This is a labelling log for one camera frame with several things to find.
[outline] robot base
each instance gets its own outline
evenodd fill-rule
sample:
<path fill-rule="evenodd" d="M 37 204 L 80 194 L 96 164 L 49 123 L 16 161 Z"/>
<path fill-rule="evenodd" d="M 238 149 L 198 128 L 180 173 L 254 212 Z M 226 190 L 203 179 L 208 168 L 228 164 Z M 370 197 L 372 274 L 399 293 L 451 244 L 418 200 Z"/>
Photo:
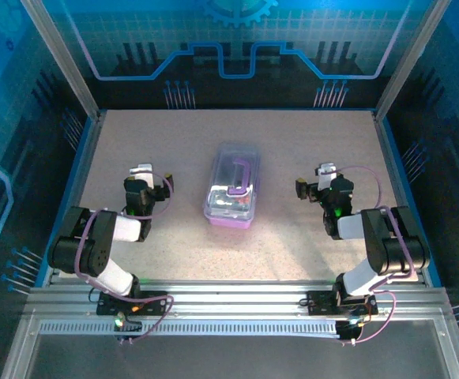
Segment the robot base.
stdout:
<path fill-rule="evenodd" d="M 301 306 L 308 307 L 309 316 L 346 316 L 364 317 L 378 315 L 377 301 L 374 295 L 358 298 L 346 298 L 340 302 L 335 291 L 308 291 Z"/>
<path fill-rule="evenodd" d="M 165 295 L 167 295 L 166 291 L 140 291 L 139 297 L 136 298 L 154 298 Z M 141 306 L 141 308 L 133 312 L 135 306 Z M 166 302 L 164 300 L 150 302 L 142 306 L 142 303 L 124 302 L 101 292 L 97 302 L 96 314 L 98 316 L 116 316 L 119 312 L 133 316 L 162 316 L 166 312 Z"/>

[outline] enclosure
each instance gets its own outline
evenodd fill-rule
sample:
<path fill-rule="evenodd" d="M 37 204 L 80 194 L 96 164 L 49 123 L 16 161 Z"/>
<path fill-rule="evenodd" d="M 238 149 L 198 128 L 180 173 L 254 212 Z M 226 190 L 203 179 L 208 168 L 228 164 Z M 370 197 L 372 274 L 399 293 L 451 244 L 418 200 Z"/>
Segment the enclosure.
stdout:
<path fill-rule="evenodd" d="M 260 155 L 247 230 L 203 213 L 229 141 Z M 306 338 L 340 318 L 299 305 L 367 256 L 296 196 L 326 162 L 374 171 L 382 191 L 343 172 L 354 212 L 408 206 L 431 251 L 353 348 Z M 99 291 L 47 254 L 71 206 L 120 212 L 140 163 L 175 191 L 111 257 L 175 304 L 120 347 Z M 350 377 L 376 359 L 459 378 L 459 0 L 0 0 L 0 377 Z"/>

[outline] speckled work surface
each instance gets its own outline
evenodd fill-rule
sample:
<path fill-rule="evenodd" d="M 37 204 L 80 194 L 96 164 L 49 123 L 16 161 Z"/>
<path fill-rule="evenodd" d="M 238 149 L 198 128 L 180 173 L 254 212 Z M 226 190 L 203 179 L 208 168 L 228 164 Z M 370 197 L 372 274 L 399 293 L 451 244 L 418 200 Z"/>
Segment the speckled work surface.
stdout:
<path fill-rule="evenodd" d="M 203 215 L 224 141 L 261 152 L 257 210 L 246 231 L 210 226 Z M 395 205 L 369 111 L 108 111 L 81 205 L 122 209 L 129 168 L 152 163 L 157 173 L 173 174 L 175 199 L 145 242 L 114 242 L 111 256 L 124 269 L 142 279 L 333 280 L 364 259 L 364 242 L 331 240 L 320 205 L 295 195 L 295 180 L 316 181 L 314 169 L 329 161 L 373 168 L 383 204 Z M 373 207 L 373 177 L 346 177 L 355 183 L 354 209 Z"/>

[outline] plastic storage box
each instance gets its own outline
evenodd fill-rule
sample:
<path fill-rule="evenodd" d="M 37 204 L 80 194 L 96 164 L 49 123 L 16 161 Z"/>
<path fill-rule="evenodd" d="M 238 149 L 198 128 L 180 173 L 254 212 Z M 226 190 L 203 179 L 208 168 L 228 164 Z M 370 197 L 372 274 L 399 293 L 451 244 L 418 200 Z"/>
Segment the plastic storage box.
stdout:
<path fill-rule="evenodd" d="M 212 225 L 247 229 L 254 219 L 259 152 L 255 147 L 222 144 L 213 162 L 205 216 Z"/>

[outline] glass panel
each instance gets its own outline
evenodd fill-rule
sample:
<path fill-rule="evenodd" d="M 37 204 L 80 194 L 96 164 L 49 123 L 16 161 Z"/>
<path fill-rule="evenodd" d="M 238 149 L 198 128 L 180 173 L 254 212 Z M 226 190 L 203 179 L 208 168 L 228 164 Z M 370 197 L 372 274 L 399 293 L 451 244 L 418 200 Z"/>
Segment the glass panel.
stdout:
<path fill-rule="evenodd" d="M 388 119 L 442 283 L 459 293 L 459 0 L 450 4 Z"/>
<path fill-rule="evenodd" d="M 9 180 L 8 191 L 0 178 L 0 370 L 85 119 L 20 2 L 0 2 L 0 173 Z"/>
<path fill-rule="evenodd" d="M 374 107 L 430 0 L 49 0 L 100 107 Z"/>

